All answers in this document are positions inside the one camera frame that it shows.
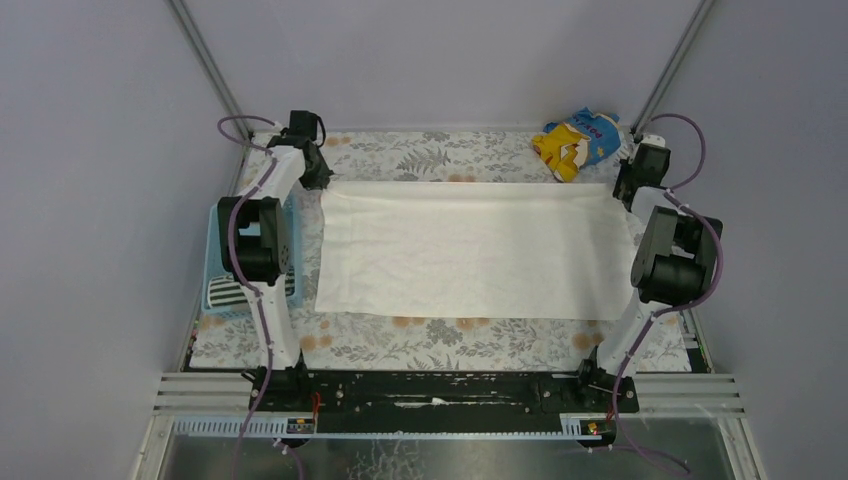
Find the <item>white fluffy towel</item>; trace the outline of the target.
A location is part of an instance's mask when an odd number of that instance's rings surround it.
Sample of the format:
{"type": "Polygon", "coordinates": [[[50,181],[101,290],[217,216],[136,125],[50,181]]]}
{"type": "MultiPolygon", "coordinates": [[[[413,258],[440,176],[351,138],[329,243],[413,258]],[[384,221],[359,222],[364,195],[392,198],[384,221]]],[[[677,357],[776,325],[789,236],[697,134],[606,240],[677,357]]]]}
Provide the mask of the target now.
{"type": "Polygon", "coordinates": [[[319,312],[615,321],[633,294],[603,184],[347,181],[321,207],[319,312]]]}

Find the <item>green white striped towel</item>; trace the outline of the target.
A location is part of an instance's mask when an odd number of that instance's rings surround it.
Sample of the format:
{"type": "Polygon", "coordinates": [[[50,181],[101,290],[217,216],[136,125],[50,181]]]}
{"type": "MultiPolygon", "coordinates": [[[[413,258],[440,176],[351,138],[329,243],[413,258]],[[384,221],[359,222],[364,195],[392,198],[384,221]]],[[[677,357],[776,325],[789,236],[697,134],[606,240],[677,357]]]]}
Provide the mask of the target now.
{"type": "MultiPolygon", "coordinates": [[[[296,278],[289,274],[285,277],[285,294],[290,306],[302,305],[302,296],[298,290],[296,278]]],[[[203,307],[206,311],[223,311],[247,303],[241,285],[232,275],[212,277],[206,284],[203,307]]]]}

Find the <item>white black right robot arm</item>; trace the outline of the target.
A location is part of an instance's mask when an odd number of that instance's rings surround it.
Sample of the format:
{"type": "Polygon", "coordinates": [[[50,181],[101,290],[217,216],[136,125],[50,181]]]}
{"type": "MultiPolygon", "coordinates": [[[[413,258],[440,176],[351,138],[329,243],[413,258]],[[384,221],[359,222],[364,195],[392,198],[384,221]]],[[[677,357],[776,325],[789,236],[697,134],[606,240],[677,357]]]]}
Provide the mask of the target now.
{"type": "Polygon", "coordinates": [[[634,374],[657,319],[702,303],[723,269],[724,223],[676,198],[663,180],[671,150],[656,135],[644,137],[621,162],[613,195],[645,226],[630,271],[633,296],[613,333],[592,352],[612,382],[634,374]]]}

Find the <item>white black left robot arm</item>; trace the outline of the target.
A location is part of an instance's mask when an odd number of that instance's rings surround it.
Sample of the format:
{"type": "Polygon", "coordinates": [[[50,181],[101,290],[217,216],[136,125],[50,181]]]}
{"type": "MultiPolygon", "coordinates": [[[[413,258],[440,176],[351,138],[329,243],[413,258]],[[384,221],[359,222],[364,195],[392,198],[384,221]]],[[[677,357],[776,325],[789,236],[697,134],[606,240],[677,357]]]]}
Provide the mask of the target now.
{"type": "Polygon", "coordinates": [[[217,129],[226,139],[258,151],[268,161],[253,183],[218,201],[219,241],[224,268],[248,300],[267,368],[292,368],[300,361],[301,347],[285,295],[285,277],[296,248],[284,202],[297,185],[305,190],[329,186],[334,172],[321,152],[326,127],[318,114],[293,110],[286,125],[257,115],[231,115],[220,119],[217,129]],[[239,139],[224,128],[235,120],[265,123],[275,135],[266,145],[239,139]]]}

